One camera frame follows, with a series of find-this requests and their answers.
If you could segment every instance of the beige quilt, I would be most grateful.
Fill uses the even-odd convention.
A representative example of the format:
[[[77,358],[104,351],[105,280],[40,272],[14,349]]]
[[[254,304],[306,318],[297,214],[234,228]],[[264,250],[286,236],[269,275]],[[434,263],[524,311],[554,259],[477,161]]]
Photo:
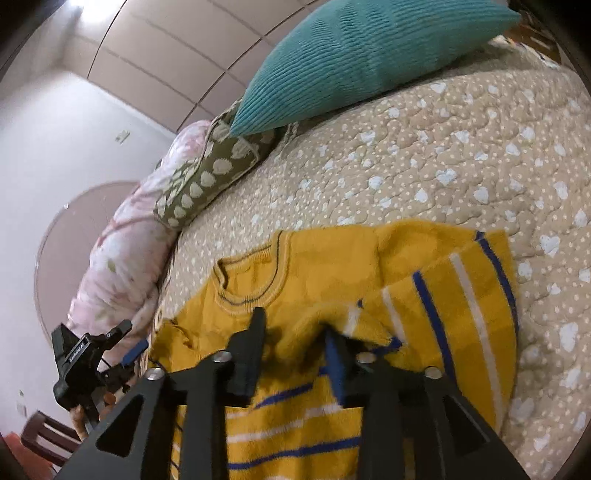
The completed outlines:
[[[532,478],[551,478],[591,406],[591,102],[571,71],[487,49],[476,64],[290,129],[182,233],[157,321],[182,308],[215,259],[276,229],[407,217],[504,228],[521,331],[502,437]]]

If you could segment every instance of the wooden chair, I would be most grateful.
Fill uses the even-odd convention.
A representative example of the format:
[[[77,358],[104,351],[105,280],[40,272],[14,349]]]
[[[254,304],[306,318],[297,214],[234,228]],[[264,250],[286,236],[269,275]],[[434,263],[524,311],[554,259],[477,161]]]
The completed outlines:
[[[44,444],[49,442],[52,446],[69,452],[69,455],[64,456],[52,450],[43,443],[40,443],[40,439],[45,440],[43,442]],[[60,467],[66,463],[70,455],[80,446],[80,439],[74,429],[48,417],[40,411],[28,419],[22,431],[21,441],[29,450]]]

